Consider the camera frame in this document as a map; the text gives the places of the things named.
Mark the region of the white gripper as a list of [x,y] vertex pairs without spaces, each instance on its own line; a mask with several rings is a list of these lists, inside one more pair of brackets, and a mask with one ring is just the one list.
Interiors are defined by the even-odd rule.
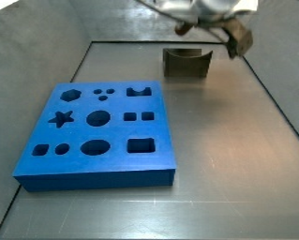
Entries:
[[214,35],[225,44],[230,59],[242,57],[253,45],[253,34],[238,20],[258,9],[258,0],[135,0],[139,4]]

